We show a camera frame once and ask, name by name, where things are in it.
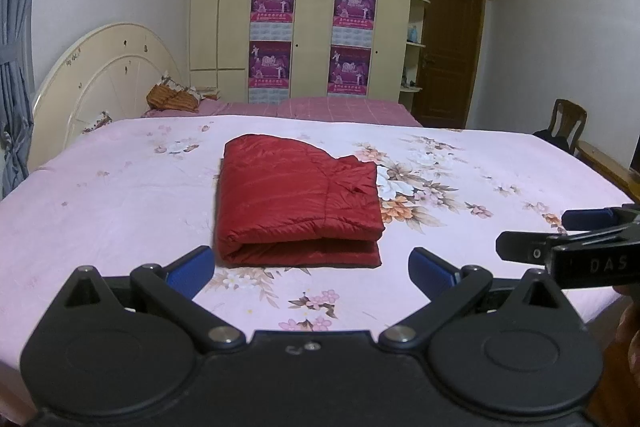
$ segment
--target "pink bedding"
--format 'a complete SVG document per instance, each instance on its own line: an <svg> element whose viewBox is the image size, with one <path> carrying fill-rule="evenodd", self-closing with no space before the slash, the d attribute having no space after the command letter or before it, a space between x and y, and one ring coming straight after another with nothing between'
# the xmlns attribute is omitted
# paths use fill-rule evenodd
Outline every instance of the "pink bedding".
<svg viewBox="0 0 640 427"><path fill-rule="evenodd" d="M421 127L405 107L395 102L367 100L366 98L338 98L317 96L292 98L280 104L222 102L202 100L197 112L178 110L150 110L144 117L177 116L274 116L295 120L324 122L373 123L402 127Z"/></svg>

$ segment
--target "red folded jacket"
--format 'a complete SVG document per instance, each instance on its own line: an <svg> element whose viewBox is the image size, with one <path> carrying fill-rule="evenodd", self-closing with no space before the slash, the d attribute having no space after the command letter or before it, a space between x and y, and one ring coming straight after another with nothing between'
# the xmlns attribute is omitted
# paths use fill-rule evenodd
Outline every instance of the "red folded jacket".
<svg viewBox="0 0 640 427"><path fill-rule="evenodd" d="M225 146L216 249L243 266L380 266L376 165L246 134Z"/></svg>

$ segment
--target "gray curtain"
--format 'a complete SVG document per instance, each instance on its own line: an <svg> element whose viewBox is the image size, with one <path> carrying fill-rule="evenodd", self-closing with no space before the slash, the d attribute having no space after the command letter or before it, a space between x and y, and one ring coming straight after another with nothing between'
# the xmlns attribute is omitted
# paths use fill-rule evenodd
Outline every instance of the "gray curtain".
<svg viewBox="0 0 640 427"><path fill-rule="evenodd" d="M22 65L24 21L31 0L0 0L0 147L4 150L2 195L28 176L33 115Z"/></svg>

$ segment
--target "brown door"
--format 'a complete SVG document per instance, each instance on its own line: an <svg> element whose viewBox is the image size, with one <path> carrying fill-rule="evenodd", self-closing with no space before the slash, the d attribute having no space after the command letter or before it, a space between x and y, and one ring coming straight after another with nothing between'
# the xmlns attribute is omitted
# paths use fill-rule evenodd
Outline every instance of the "brown door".
<svg viewBox="0 0 640 427"><path fill-rule="evenodd" d="M425 127L462 129L480 50L484 0L430 0L412 114Z"/></svg>

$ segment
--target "white headboard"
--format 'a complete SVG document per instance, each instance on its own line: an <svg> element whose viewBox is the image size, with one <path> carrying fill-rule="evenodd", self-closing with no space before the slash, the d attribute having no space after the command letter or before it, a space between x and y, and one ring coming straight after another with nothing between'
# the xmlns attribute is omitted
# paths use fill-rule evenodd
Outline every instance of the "white headboard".
<svg viewBox="0 0 640 427"><path fill-rule="evenodd" d="M94 30L73 44L45 78L33 107L29 170L62 152L101 118L139 118L146 94L162 74L180 82L175 62L151 30L116 23Z"/></svg>

